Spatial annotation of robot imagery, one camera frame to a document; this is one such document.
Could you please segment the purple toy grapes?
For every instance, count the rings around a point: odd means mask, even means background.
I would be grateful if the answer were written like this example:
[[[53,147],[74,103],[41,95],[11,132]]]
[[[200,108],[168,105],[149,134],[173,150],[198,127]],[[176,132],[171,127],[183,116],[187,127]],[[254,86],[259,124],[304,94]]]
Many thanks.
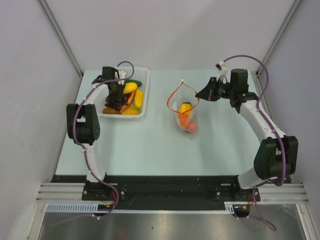
[[[120,114],[128,106],[128,97],[123,96],[121,100],[111,100],[110,97],[105,99],[105,108],[103,114]]]

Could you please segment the orange toy orange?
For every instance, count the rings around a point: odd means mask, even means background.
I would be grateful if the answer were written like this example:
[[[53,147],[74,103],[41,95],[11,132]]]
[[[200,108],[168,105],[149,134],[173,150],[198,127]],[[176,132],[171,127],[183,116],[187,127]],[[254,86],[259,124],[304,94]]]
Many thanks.
[[[182,113],[178,116],[179,123],[183,128],[187,128],[190,124],[190,116],[187,113]]]

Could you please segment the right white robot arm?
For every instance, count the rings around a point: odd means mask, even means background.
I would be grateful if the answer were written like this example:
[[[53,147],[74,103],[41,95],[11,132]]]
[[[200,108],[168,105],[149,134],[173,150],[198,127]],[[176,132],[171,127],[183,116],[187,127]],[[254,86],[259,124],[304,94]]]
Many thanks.
[[[210,102],[229,100],[230,106],[248,122],[259,140],[253,167],[238,175],[235,185],[230,188],[231,196],[242,201],[248,196],[249,189],[263,183],[281,186],[286,176],[295,173],[299,142],[295,136],[288,136],[275,125],[260,105],[257,94],[249,91],[247,70],[231,70],[228,82],[221,79],[224,73],[222,70],[217,77],[211,77],[195,96]]]

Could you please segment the pink toy peach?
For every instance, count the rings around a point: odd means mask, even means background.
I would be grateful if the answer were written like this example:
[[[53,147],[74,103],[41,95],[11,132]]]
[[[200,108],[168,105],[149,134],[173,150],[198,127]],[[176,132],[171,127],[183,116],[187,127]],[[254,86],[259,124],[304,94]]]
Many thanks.
[[[194,120],[187,122],[185,125],[185,131],[191,135],[195,134],[198,131],[198,129],[199,129],[199,125]]]

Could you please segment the green toy avocado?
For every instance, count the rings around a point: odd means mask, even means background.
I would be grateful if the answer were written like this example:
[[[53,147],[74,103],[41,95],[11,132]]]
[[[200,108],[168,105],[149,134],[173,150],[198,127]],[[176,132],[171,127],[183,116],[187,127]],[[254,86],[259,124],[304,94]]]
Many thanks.
[[[128,83],[135,83],[137,85],[137,87],[141,87],[143,85],[143,83],[139,80],[135,80],[135,79],[126,79],[124,81],[125,84],[128,84]]]

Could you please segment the clear zip top bag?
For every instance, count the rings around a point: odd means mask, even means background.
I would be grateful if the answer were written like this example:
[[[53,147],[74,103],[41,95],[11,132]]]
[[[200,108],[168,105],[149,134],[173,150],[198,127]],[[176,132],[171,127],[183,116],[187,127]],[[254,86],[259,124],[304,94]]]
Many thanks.
[[[176,126],[191,140],[197,138],[199,131],[197,107],[200,99],[196,97],[197,93],[182,78],[166,101],[166,106],[173,113]]]

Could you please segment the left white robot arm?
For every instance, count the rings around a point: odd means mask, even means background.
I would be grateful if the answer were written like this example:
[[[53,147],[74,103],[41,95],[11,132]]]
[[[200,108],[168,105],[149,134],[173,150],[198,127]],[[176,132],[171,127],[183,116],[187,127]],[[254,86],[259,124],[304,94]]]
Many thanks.
[[[117,90],[123,86],[119,69],[105,66],[102,68],[102,74],[93,80],[90,91],[83,100],[66,106],[67,135],[81,148],[88,170],[86,179],[91,183],[97,183],[93,188],[93,194],[100,200],[110,196],[111,188],[103,183],[106,171],[102,167],[96,147],[101,127],[95,101],[100,93],[109,93],[110,90]]]

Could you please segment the yellow toy bell pepper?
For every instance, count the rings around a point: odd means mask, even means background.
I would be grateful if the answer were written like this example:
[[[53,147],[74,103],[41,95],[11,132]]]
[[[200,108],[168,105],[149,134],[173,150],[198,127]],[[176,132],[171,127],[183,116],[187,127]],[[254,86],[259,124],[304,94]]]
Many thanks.
[[[186,114],[190,115],[192,112],[192,108],[193,108],[193,106],[190,102],[183,102],[181,104],[178,112],[180,114],[186,113]]]

